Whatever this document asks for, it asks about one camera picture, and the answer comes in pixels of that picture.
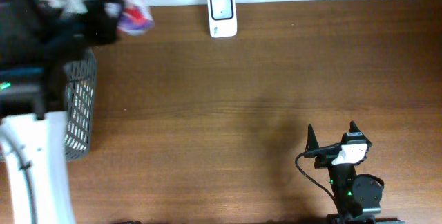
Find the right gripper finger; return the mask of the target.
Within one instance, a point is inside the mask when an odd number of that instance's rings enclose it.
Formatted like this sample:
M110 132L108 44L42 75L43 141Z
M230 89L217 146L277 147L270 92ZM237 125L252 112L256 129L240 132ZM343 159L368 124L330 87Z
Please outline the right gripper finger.
M361 130L357 127L355 121L353 121L353 120L349 123L349 132L350 133L360 133L361 132Z
M316 138L316 134L314 132L313 126L308 124L307 127L307 143L305 147L305 152L314 151L319 148L318 141Z

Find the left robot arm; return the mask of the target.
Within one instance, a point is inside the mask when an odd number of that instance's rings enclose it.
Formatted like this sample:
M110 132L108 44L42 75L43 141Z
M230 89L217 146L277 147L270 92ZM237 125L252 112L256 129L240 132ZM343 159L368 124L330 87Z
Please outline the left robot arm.
M65 65L117 38L124 0L83 0L62 17L45 0L1 0L1 145L16 223L73 223L64 136Z

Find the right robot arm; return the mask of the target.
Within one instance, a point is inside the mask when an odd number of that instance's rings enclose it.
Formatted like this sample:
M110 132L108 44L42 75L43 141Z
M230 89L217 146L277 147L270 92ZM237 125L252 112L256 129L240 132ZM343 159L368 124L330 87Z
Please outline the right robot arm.
M343 134L340 142L325 147L319 146L313 127L308 126L305 151L295 159L295 165L303 176L332 199L337 212L328 214L326 223L403 222L397 218L376 218L381 213L385 183L377 176L356 173L356 166L367 159L371 146L371 141L353 121L349 123L349 131ZM298 163L301 157L313 158L315 169L328 171L331 189L325 188L301 169Z

